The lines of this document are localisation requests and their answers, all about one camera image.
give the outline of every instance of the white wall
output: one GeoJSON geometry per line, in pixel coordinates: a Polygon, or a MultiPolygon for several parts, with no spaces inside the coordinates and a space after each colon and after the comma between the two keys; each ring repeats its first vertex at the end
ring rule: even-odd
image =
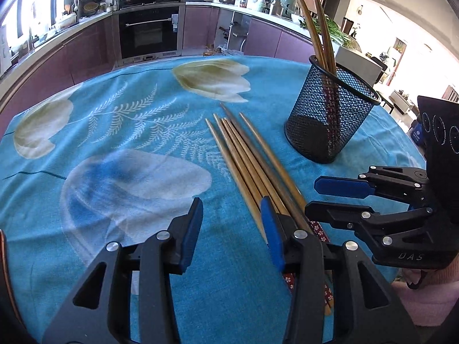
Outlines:
{"type": "Polygon", "coordinates": [[[351,0],[340,0],[337,12],[333,19],[339,27],[341,27],[341,23],[343,22],[343,18],[346,16],[350,3],[351,0]]]}
{"type": "Polygon", "coordinates": [[[400,38],[407,48],[389,91],[404,90],[417,103],[418,95],[441,98],[448,85],[459,87],[459,62],[432,35],[411,20],[371,0],[351,0],[348,19],[360,23],[357,41],[362,52],[379,57],[400,38]],[[357,7],[363,5],[362,15],[357,7]]]}

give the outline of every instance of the black mesh pencil holder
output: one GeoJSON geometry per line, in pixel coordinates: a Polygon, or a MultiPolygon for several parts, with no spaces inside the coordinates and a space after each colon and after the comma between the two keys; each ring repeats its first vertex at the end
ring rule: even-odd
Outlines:
{"type": "Polygon", "coordinates": [[[331,163],[381,97],[359,76],[337,64],[337,75],[309,57],[311,69],[284,125],[285,136],[301,155],[331,163]]]}

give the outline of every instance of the bamboo chopstick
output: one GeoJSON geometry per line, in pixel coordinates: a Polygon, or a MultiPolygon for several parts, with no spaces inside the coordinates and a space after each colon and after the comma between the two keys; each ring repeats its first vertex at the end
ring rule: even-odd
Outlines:
{"type": "Polygon", "coordinates": [[[287,186],[287,188],[289,189],[291,195],[293,196],[294,200],[297,202],[298,206],[302,210],[304,210],[304,207],[306,207],[306,200],[302,196],[295,182],[293,182],[292,178],[290,177],[288,172],[285,170],[284,166],[281,164],[279,159],[277,159],[277,156],[271,150],[271,148],[266,143],[266,141],[263,139],[263,137],[260,135],[260,133],[258,133],[258,130],[256,130],[256,128],[250,122],[250,120],[242,112],[240,112],[239,115],[244,120],[245,124],[247,124],[252,134],[255,136],[255,139],[258,141],[258,143],[262,147],[263,151],[265,152],[268,159],[271,161],[272,165],[276,169],[279,176],[281,176],[282,180],[284,180],[285,186],[287,186]]]}
{"type": "MultiPolygon", "coordinates": [[[[223,137],[225,138],[225,141],[228,143],[228,139],[227,138],[231,138],[232,139],[232,143],[233,143],[233,148],[235,148],[237,150],[237,148],[240,148],[242,147],[242,150],[240,149],[239,151],[240,152],[246,152],[248,151],[250,153],[250,150],[249,148],[247,147],[247,145],[245,145],[244,143],[244,140],[243,138],[237,133],[237,129],[235,128],[235,126],[228,120],[226,119],[219,119],[217,115],[214,114],[214,117],[215,117],[215,120],[217,121],[217,124],[219,125],[219,128],[220,128],[220,131],[223,133],[223,137]]],[[[221,140],[221,138],[218,136],[216,130],[214,129],[212,123],[206,119],[206,123],[207,125],[209,126],[210,130],[211,130],[211,133],[217,143],[217,146],[219,147],[221,153],[222,153],[222,156],[226,162],[226,164],[228,165],[228,168],[233,176],[233,178],[235,179],[235,182],[247,204],[247,206],[249,207],[249,211],[251,212],[254,220],[255,220],[255,223],[260,231],[260,233],[262,234],[263,236],[263,239],[265,239],[266,241],[266,235],[264,233],[264,230],[263,230],[263,227],[262,227],[262,220],[261,220],[261,214],[259,212],[259,208],[258,206],[256,205],[255,201],[253,200],[253,197],[249,191],[249,189],[247,188],[246,184],[245,184],[245,181],[244,181],[244,178],[242,177],[241,173],[238,171],[238,168],[236,166],[236,163],[232,160],[231,158],[231,153],[229,152],[229,150],[225,147],[223,141],[221,140]]],[[[253,157],[253,155],[251,156],[251,158],[246,154],[246,157],[249,158],[249,159],[253,159],[253,162],[256,162],[256,159],[255,157],[253,157]]],[[[245,162],[248,162],[250,163],[250,161],[248,160],[242,160],[242,164],[244,164],[245,162]]],[[[259,171],[256,171],[255,173],[264,173],[263,170],[261,169],[260,166],[259,167],[259,171]]],[[[325,284],[325,291],[330,291],[329,287],[327,284],[325,284]]],[[[326,297],[327,293],[325,293],[325,299],[324,299],[324,302],[325,302],[325,308],[324,308],[324,313],[325,315],[329,316],[331,314],[331,307],[332,307],[332,303],[333,303],[333,300],[328,300],[327,297],[326,297]]]]}
{"type": "Polygon", "coordinates": [[[324,44],[324,56],[328,65],[328,70],[331,74],[337,75],[337,64],[334,60],[333,45],[331,44],[330,32],[328,30],[327,20],[325,18],[324,9],[320,0],[314,0],[318,22],[320,25],[320,34],[322,35],[322,42],[324,44]]]}
{"type": "Polygon", "coordinates": [[[226,146],[228,146],[228,150],[230,151],[231,157],[233,158],[233,161],[236,163],[237,168],[239,169],[240,175],[244,179],[244,182],[247,185],[247,188],[250,191],[250,194],[252,195],[253,200],[257,204],[257,207],[260,207],[260,202],[261,202],[261,194],[258,191],[258,189],[255,186],[255,182],[253,181],[252,177],[250,176],[246,166],[244,165],[244,162],[242,161],[242,158],[240,157],[239,153],[236,150],[236,147],[234,146],[233,142],[231,141],[228,132],[224,128],[222,124],[222,120],[219,118],[217,114],[213,114],[213,117],[215,118],[215,121],[217,122],[217,126],[220,129],[220,133],[223,136],[224,141],[226,142],[226,146]]]}
{"type": "Polygon", "coordinates": [[[256,188],[258,189],[259,193],[261,194],[260,202],[256,203],[258,205],[258,208],[260,208],[261,198],[263,198],[266,195],[269,195],[268,191],[267,191],[266,187],[263,185],[263,182],[261,181],[260,176],[256,172],[255,167],[250,162],[249,157],[247,156],[247,154],[245,153],[244,149],[240,145],[238,139],[234,135],[231,127],[228,124],[228,120],[222,119],[222,123],[223,123],[223,126],[225,127],[226,132],[228,133],[228,136],[229,136],[231,142],[233,143],[233,145],[235,146],[239,156],[241,157],[241,159],[243,161],[243,164],[247,168],[248,173],[250,174],[250,176],[252,177],[256,188]]]}
{"type": "Polygon", "coordinates": [[[297,4],[303,12],[304,19],[306,20],[306,25],[308,27],[309,34],[311,35],[311,41],[313,42],[314,52],[317,58],[318,65],[322,67],[324,70],[328,71],[325,53],[322,48],[322,43],[320,42],[320,38],[315,28],[313,19],[311,18],[311,12],[309,11],[308,6],[304,2],[304,0],[297,0],[297,4]]]}
{"type": "Polygon", "coordinates": [[[304,210],[300,210],[296,204],[296,202],[291,198],[288,191],[285,189],[284,184],[281,180],[277,177],[277,174],[272,170],[269,164],[266,162],[264,157],[260,154],[258,149],[255,147],[249,136],[247,135],[246,131],[242,128],[236,117],[233,113],[226,108],[223,103],[220,103],[221,108],[225,111],[228,118],[231,120],[232,124],[238,131],[239,135],[242,137],[246,145],[249,147],[250,151],[254,155],[255,159],[260,164],[262,170],[268,176],[269,180],[271,181],[272,185],[277,191],[277,194],[280,196],[282,202],[286,206],[287,210],[290,213],[290,216],[293,217],[299,229],[306,230],[307,232],[314,234],[311,227],[308,225],[306,220],[306,216],[304,215],[304,210]]]}
{"type": "Polygon", "coordinates": [[[271,197],[271,200],[273,201],[274,207],[277,209],[277,213],[280,213],[282,215],[287,215],[290,216],[290,213],[287,211],[284,203],[282,202],[281,198],[279,197],[279,194],[276,192],[276,189],[274,189],[274,186],[272,185],[271,181],[268,179],[267,175],[261,168],[260,164],[257,162],[255,157],[253,156],[252,152],[250,149],[247,147],[246,143],[242,139],[242,137],[239,135],[239,133],[236,131],[236,128],[234,127],[233,123],[231,123],[229,120],[227,121],[229,127],[231,128],[233,134],[238,140],[238,143],[241,145],[242,149],[244,152],[247,154],[248,159],[252,162],[256,172],[258,173],[258,176],[260,177],[262,181],[263,187],[267,190],[267,194],[271,197]]]}
{"type": "Polygon", "coordinates": [[[229,153],[229,150],[225,146],[225,143],[222,141],[221,137],[219,136],[217,130],[215,127],[212,125],[210,120],[206,119],[206,124],[210,129],[210,133],[212,133],[212,136],[215,140],[215,143],[217,144],[222,156],[223,160],[225,161],[226,165],[228,166],[229,171],[231,172],[231,175],[233,176],[233,179],[242,195],[244,198],[244,201],[246,202],[247,208],[249,209],[256,227],[261,233],[261,236],[263,237],[264,241],[268,244],[268,241],[266,239],[266,234],[264,233],[263,229],[263,224],[261,220],[261,213],[260,210],[258,209],[255,201],[253,200],[252,195],[250,194],[249,189],[247,188],[247,185],[244,182],[244,179],[240,175],[240,172],[238,171],[235,162],[231,158],[231,154],[229,153]]]}

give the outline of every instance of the green vegetables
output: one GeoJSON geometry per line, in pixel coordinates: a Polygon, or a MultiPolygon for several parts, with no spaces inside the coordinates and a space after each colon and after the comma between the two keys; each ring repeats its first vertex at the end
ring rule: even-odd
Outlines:
{"type": "MultiPolygon", "coordinates": [[[[350,36],[346,35],[343,31],[341,31],[336,22],[330,19],[329,16],[326,15],[325,19],[327,20],[327,26],[328,30],[330,31],[331,40],[345,48],[352,49],[353,46],[351,43],[352,40],[350,36]]],[[[317,29],[317,33],[320,34],[320,25],[318,23],[318,19],[313,18],[313,22],[317,29]]],[[[304,20],[300,21],[300,27],[307,29],[306,22],[304,20]]]]}

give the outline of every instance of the oven handle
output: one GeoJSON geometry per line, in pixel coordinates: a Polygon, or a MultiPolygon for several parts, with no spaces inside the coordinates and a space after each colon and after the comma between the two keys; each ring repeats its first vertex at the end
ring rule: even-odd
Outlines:
{"type": "Polygon", "coordinates": [[[172,18],[158,19],[158,20],[147,20],[146,22],[139,22],[139,23],[126,23],[126,27],[144,25],[146,23],[168,22],[168,21],[172,22],[172,18]]]}

